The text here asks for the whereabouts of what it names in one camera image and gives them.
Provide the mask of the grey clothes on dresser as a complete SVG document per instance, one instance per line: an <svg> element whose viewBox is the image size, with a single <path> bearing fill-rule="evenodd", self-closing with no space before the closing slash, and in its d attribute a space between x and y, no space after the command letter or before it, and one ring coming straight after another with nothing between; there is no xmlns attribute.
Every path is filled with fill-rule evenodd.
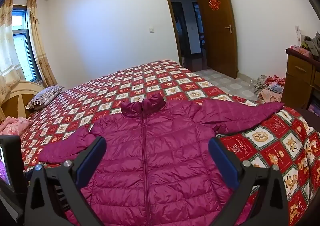
<svg viewBox="0 0 320 226"><path fill-rule="evenodd" d="M320 52L320 34L316 33L314 38L310 38L309 36L302 36L302 44L301 47L310 51L313 57L319 58Z"/></svg>

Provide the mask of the white card on wall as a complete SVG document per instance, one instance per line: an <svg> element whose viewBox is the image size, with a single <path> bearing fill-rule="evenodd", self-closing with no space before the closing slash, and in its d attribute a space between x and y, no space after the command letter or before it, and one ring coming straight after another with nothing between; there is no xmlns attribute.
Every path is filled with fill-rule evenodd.
<svg viewBox="0 0 320 226"><path fill-rule="evenodd" d="M296 36L297 36L297 43L301 44L301 32L299 26L295 26Z"/></svg>

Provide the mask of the striped pillow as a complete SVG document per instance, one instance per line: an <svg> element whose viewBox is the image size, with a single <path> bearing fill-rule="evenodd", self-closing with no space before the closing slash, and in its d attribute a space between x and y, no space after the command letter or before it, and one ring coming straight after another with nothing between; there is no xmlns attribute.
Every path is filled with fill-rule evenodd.
<svg viewBox="0 0 320 226"><path fill-rule="evenodd" d="M24 108L26 110L41 110L49 105L51 101L62 92L63 89L64 87L59 85L47 87L41 92L37 93L37 95L35 95L35 97L33 97L33 99L31 99L31 101L29 101Z"/></svg>

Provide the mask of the beige patterned right curtain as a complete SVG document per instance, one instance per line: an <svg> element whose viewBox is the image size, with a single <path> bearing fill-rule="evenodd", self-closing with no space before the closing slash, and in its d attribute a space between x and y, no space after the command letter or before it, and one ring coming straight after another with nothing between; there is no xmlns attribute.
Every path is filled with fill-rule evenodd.
<svg viewBox="0 0 320 226"><path fill-rule="evenodd" d="M31 48L38 67L44 87L57 85L55 76L47 59L42 39L40 36L40 24L37 18L36 0L27 0L27 21Z"/></svg>

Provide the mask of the brown wooden dresser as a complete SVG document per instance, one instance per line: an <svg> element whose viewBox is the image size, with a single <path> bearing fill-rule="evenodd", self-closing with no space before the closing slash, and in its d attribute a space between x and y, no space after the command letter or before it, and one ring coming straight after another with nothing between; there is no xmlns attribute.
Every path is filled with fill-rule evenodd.
<svg viewBox="0 0 320 226"><path fill-rule="evenodd" d="M294 109L307 110L319 103L319 61L286 49L287 70L281 102Z"/></svg>

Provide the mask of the red patchwork bear bedspread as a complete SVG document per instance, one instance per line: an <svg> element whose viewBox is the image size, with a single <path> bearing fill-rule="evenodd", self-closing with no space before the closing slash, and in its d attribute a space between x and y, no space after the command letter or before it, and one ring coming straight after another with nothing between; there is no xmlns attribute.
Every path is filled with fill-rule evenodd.
<svg viewBox="0 0 320 226"><path fill-rule="evenodd" d="M171 60L162 60L102 76L66 90L30 115L22 137L26 170L36 164L42 149L67 139L82 126L92 127L102 117L118 114L121 104L141 102L159 94L165 101L206 99L258 106L230 96L204 78ZM277 165L288 201L289 225L319 225L319 132L296 110L285 107L254 128L215 137L240 160L255 167Z"/></svg>

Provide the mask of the pink floral cloth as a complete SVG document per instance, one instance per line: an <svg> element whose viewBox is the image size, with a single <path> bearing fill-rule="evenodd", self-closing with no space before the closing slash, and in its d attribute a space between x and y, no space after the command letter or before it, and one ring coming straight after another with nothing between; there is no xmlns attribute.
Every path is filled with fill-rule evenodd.
<svg viewBox="0 0 320 226"><path fill-rule="evenodd" d="M31 120L24 117L14 118L8 116L5 121L1 123L0 135L19 136L21 138L29 128L31 123Z"/></svg>

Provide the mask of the magenta down jacket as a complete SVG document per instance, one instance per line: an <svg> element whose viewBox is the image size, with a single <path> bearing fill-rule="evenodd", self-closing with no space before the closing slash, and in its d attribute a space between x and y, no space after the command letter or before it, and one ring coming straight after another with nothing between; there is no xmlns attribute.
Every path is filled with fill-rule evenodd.
<svg viewBox="0 0 320 226"><path fill-rule="evenodd" d="M254 128L281 109L277 102L198 104L156 94L124 102L120 113L47 144L38 160L74 160L104 137L106 153L82 189L104 225L209 225L232 194L208 152L209 140Z"/></svg>

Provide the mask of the brown wooden door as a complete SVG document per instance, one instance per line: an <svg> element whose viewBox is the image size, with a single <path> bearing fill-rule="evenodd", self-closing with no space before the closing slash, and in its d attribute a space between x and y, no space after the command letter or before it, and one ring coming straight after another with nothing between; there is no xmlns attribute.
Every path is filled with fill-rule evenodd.
<svg viewBox="0 0 320 226"><path fill-rule="evenodd" d="M212 11L208 0L197 0L204 31L207 66L231 78L238 75L238 48L231 0L220 0ZM225 27L232 25L232 34Z"/></svg>

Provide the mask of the beige patterned curtain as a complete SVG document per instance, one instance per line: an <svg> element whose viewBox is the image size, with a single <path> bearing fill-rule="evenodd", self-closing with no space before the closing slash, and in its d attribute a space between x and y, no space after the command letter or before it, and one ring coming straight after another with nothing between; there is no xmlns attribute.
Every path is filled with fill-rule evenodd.
<svg viewBox="0 0 320 226"><path fill-rule="evenodd" d="M13 0L5 0L1 6L0 23L0 97L1 103L21 80L25 80L19 62L12 29Z"/></svg>
<svg viewBox="0 0 320 226"><path fill-rule="evenodd" d="M44 87L57 85L55 76L47 59L42 39L40 36L40 24L37 18L36 0L27 0L27 21L31 48L38 67Z"/></svg>

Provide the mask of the pink box on dresser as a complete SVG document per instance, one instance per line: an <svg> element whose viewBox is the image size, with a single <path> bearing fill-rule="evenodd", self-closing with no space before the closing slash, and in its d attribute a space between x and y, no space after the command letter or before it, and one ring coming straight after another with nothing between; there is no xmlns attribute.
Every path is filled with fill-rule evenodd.
<svg viewBox="0 0 320 226"><path fill-rule="evenodd" d="M306 56L306 57L311 58L311 59L313 58L313 54L307 49L304 49L302 47L295 46L295 45L294 46L290 46L290 48L292 50L295 50L298 53L302 54L303 56Z"/></svg>

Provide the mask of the pile of clothes on floor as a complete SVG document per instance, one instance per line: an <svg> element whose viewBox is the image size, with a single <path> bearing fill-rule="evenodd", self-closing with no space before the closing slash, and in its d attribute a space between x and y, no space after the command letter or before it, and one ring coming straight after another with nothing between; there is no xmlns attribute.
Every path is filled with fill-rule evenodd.
<svg viewBox="0 0 320 226"><path fill-rule="evenodd" d="M285 78L261 75L254 83L254 94L259 103L281 102L284 85Z"/></svg>

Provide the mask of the beige wooden headboard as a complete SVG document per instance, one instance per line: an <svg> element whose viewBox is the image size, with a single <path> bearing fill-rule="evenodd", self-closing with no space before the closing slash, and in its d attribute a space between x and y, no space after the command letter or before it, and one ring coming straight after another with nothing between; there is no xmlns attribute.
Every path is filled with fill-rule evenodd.
<svg viewBox="0 0 320 226"><path fill-rule="evenodd" d="M35 82L20 81L16 84L1 104L1 122L7 116L28 118L31 111L26 110L25 106L42 90L44 87Z"/></svg>

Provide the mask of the red double happiness decal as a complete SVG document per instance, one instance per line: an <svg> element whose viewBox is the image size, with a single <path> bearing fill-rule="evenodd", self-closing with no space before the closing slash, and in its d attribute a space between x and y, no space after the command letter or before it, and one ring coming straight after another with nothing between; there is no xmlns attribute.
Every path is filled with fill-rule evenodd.
<svg viewBox="0 0 320 226"><path fill-rule="evenodd" d="M208 0L209 1L209 7L212 11L219 10L220 9L220 0Z"/></svg>

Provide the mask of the blue framed window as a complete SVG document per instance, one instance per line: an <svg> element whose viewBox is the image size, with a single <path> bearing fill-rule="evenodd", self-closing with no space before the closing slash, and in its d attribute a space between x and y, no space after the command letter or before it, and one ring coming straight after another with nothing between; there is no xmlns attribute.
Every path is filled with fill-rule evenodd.
<svg viewBox="0 0 320 226"><path fill-rule="evenodd" d="M25 6L13 6L12 29L16 53L25 79L40 82L42 79L31 47Z"/></svg>

